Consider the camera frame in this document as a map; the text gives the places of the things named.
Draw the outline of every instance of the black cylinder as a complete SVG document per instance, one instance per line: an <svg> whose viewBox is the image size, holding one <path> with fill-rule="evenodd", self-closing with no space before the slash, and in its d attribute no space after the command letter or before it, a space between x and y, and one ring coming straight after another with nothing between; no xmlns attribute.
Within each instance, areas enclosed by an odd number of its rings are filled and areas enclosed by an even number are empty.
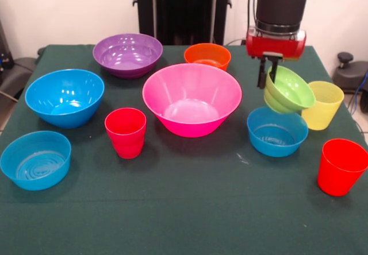
<svg viewBox="0 0 368 255"><path fill-rule="evenodd" d="M258 0L259 30L270 34L292 34L299 30L306 0Z"/></svg>

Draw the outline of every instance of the dark green cloth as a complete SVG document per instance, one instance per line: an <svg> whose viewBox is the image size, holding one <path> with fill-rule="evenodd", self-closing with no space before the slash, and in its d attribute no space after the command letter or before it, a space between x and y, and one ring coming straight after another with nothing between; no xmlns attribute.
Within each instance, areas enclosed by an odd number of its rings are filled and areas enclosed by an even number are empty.
<svg viewBox="0 0 368 255"><path fill-rule="evenodd" d="M211 135L173 135L146 108L136 80L115 78L92 57L92 45L51 45L29 83L63 68L101 75L106 90L91 121L56 128L27 108L24 96L0 136L0 151L37 131L63 133L71 167L45 191L19 189L0 174L0 254L368 254L368 180L342 198L316 184L323 143L344 137L365 145L345 106L328 129L310 132L293 155L274 159L254 150L246 119L264 105L256 88L259 61L229 47L228 72L240 83L239 108ZM165 47L155 70L182 63L185 47ZM307 82L330 80L315 50L287 62ZM146 142L134 160L120 159L105 133L113 109L147 115Z"/></svg>

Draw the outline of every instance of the green bowl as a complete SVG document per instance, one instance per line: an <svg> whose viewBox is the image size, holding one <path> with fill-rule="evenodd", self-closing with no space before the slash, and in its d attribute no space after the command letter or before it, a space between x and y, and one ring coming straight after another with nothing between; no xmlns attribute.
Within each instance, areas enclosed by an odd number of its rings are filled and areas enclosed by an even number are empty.
<svg viewBox="0 0 368 255"><path fill-rule="evenodd" d="M286 67L278 66L275 83L267 73L264 101L278 113L295 113L308 109L316 103L316 97L308 84Z"/></svg>

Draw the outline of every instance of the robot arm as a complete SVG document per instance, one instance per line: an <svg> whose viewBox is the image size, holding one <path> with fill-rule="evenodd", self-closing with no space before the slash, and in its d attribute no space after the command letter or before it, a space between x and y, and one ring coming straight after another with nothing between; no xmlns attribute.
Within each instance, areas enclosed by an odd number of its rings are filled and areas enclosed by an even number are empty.
<svg viewBox="0 0 368 255"><path fill-rule="evenodd" d="M272 62L275 79L279 60L298 60L305 47L306 33L300 30L306 0L258 0L255 27L247 32L248 54L260 59L258 87L266 82L265 63Z"/></svg>

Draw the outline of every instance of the orange bowl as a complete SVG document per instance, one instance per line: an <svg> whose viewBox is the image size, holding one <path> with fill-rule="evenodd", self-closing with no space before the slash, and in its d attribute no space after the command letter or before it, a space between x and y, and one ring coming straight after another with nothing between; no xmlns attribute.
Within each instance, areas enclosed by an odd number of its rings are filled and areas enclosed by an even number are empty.
<svg viewBox="0 0 368 255"><path fill-rule="evenodd" d="M212 65L226 71L231 61L231 53L222 45L204 43L188 47L184 58L187 63Z"/></svg>

